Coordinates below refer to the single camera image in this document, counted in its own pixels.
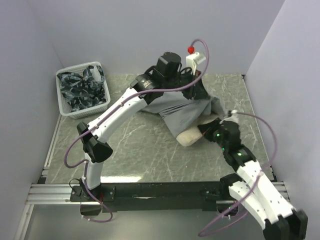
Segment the black base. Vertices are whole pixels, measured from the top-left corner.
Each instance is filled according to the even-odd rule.
[[[74,186],[73,189],[71,202],[92,201],[81,186]],[[95,196],[103,198],[112,212],[183,209],[216,211],[216,201],[232,200],[230,196],[222,194],[219,181],[102,183],[100,191]]]

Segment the plastic basket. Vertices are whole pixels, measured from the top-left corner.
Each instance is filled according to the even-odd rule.
[[[104,92],[105,92],[105,96],[104,97],[105,97],[106,102],[102,103],[100,105],[97,105],[97,106],[88,107],[88,108],[83,109],[83,110],[71,112],[72,107],[68,104],[67,100],[64,98],[64,96],[61,93],[61,90],[60,90],[61,81],[57,77],[57,74],[64,73],[64,72],[73,72],[73,73],[80,74],[82,76],[83,71],[89,65],[91,65],[91,66],[100,66],[101,67],[100,62],[93,61],[93,62],[87,62],[87,63],[75,65],[75,66],[66,67],[66,68],[60,69],[59,71],[56,72],[56,74],[55,74],[56,91],[57,91],[57,94],[58,94],[59,110],[60,110],[60,114],[62,116],[67,116],[67,117],[70,117],[70,118],[73,118],[73,119],[79,119],[79,118],[83,118],[83,117],[86,117],[86,116],[89,116],[89,115],[92,115],[92,114],[97,114],[97,113],[104,112],[104,111],[106,111],[108,109],[108,104],[110,103],[110,93],[109,93],[106,81],[104,81],[104,83],[103,83],[103,88],[104,88]]]

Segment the gray marble surface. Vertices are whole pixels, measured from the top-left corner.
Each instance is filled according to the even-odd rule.
[[[112,105],[135,78],[131,74],[107,77]],[[225,109],[237,109],[253,113],[245,83],[239,74],[207,74],[203,84],[209,93],[224,101]],[[62,117],[57,141],[53,149],[47,184],[66,184],[72,178],[80,178],[83,166],[68,169],[63,158],[68,145],[78,136],[77,124],[97,118],[92,115],[82,119]],[[268,161],[257,121],[252,117],[240,117],[243,144],[261,164]],[[200,139],[189,147],[182,147],[171,135],[160,116],[138,112],[118,128],[108,141],[113,155],[104,162],[102,182],[179,182],[219,181],[233,169],[225,162],[217,144]],[[84,158],[82,144],[78,142],[70,151],[68,162],[75,164]],[[272,170],[266,171],[273,179]]]

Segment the gray shirt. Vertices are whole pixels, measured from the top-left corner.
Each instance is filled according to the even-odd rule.
[[[211,113],[224,118],[225,111],[220,99],[214,95],[210,99],[186,99],[182,92],[164,92],[143,111],[159,114],[176,138],[186,130],[199,116],[208,116]]]

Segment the purple cable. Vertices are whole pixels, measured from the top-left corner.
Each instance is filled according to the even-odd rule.
[[[239,218],[239,215],[240,216],[242,216],[241,214],[239,214],[239,210],[238,210],[238,212],[234,215],[234,216],[231,216],[231,215],[228,215],[228,216],[226,216],[226,215],[224,215],[222,218],[223,219],[237,219],[237,218]]]
[[[150,94],[150,93],[165,93],[165,92],[181,92],[187,88],[190,88],[191,86],[193,86],[194,84],[196,84],[205,74],[205,72],[207,71],[208,65],[209,65],[209,49],[208,49],[208,45],[206,44],[206,42],[200,38],[197,38],[195,40],[192,41],[191,43],[191,47],[193,47],[193,45],[196,42],[201,42],[205,48],[205,56],[206,56],[206,62],[205,62],[205,66],[203,71],[201,72],[201,74],[192,82],[190,82],[189,84],[182,86],[182,87],[177,87],[177,88],[171,88],[171,89],[152,89],[152,90],[145,90],[145,91],[140,91],[137,92],[135,94],[132,94],[131,96],[127,97],[126,99],[124,99],[121,104],[117,105],[112,111],[110,111],[104,118],[102,118],[96,126],[92,127],[91,129],[89,129],[88,131],[82,133],[80,136],[78,136],[72,143],[71,145],[67,148],[65,155],[64,155],[64,165],[69,168],[69,169],[73,169],[76,168],[77,166],[79,166],[82,163],[85,163],[85,167],[84,167],[84,174],[83,176],[85,177],[83,184],[85,186],[86,191],[88,192],[88,194],[90,195],[90,197],[92,197],[96,202],[98,202],[99,204],[101,204],[101,206],[103,208],[105,208],[109,213],[110,213],[110,218],[108,220],[95,220],[95,219],[90,219],[88,217],[85,217],[87,220],[90,220],[92,222],[95,223],[107,223],[110,222],[113,218],[113,213],[110,211],[110,209],[103,204],[103,202],[100,202],[95,196],[93,196],[93,194],[90,192],[88,184],[87,184],[87,180],[86,180],[86,176],[87,176],[87,169],[88,169],[88,159],[83,159],[81,161],[79,161],[78,163],[76,163],[75,165],[69,165],[67,162],[67,158],[68,158],[68,154],[70,152],[70,150],[72,149],[72,147],[76,144],[76,142],[78,142],[81,138],[83,138],[84,136],[86,136],[87,134],[91,133],[93,130],[97,129],[97,126],[99,127],[106,119],[108,119],[112,114],[114,114],[119,108],[121,108],[126,102],[128,102],[129,100],[140,96],[140,95],[144,95],[144,94]]]
[[[244,112],[237,112],[237,114],[240,114],[240,115],[245,115],[245,116],[250,116],[250,117],[254,117],[256,119],[259,119],[260,121],[262,121],[267,127],[268,129],[270,130],[271,134],[272,134],[272,137],[273,137],[273,141],[274,141],[274,151],[273,151],[273,154],[272,154],[272,157],[270,159],[270,161],[265,164],[262,168],[261,168],[261,172],[263,172],[265,169],[267,169],[267,167],[269,167],[269,165],[275,160],[276,158],[276,155],[277,155],[277,151],[278,151],[278,141],[277,141],[277,137],[276,137],[276,134],[274,132],[274,130],[272,129],[272,127],[269,125],[269,123],[267,123],[263,118],[259,117],[259,116],[256,116],[254,114],[250,114],[250,113],[244,113]],[[215,230],[215,231],[210,231],[210,232],[205,232],[210,226],[212,226],[213,224],[215,224],[216,222],[218,222],[224,215],[227,215],[228,213],[230,213],[233,209],[235,209],[236,207],[238,207],[240,204],[242,204],[244,202],[244,200],[254,192],[255,188],[257,187],[258,185],[258,182],[259,182],[259,179],[260,179],[260,174],[258,174],[254,184],[252,185],[252,188],[249,190],[249,192],[247,192],[247,194],[241,198],[238,202],[236,202],[235,204],[233,204],[230,208],[226,209],[225,211],[223,211],[221,214],[219,214],[217,217],[215,217],[211,222],[209,222],[199,233],[198,233],[198,236],[199,237],[207,237],[207,236],[210,236],[210,235],[213,235],[213,234],[216,234],[224,229],[227,229],[229,227],[231,227],[233,224],[239,222],[241,219],[243,219],[247,214],[244,214],[243,216],[241,216],[239,219],[237,219],[236,221],[234,221],[233,223],[227,225],[227,226],[224,226],[218,230]]]

